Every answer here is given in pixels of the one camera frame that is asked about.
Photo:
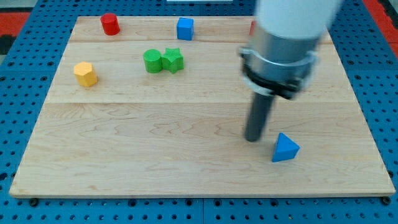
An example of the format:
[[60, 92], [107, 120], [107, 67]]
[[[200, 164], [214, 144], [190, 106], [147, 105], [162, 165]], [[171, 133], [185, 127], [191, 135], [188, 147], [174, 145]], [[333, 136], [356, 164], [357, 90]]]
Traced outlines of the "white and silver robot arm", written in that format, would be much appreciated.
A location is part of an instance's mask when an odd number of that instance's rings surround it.
[[244, 137], [258, 141], [275, 96], [308, 87], [317, 45], [342, 0], [258, 0], [249, 43], [239, 49], [245, 84], [254, 92]]

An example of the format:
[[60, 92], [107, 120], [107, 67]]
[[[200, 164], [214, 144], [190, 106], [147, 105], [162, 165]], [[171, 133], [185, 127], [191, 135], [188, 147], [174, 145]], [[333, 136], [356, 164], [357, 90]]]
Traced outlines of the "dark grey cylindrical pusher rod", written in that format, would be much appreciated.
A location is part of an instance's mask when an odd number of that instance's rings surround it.
[[255, 142], [261, 138], [274, 98], [274, 95], [254, 94], [244, 132], [247, 141]]

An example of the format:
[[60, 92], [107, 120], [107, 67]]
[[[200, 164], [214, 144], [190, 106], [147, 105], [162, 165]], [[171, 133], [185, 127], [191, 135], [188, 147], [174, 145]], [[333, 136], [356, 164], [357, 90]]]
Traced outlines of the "red block behind arm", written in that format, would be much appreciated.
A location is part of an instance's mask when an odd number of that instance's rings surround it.
[[249, 35], [253, 35], [255, 26], [256, 26], [256, 21], [251, 21]]

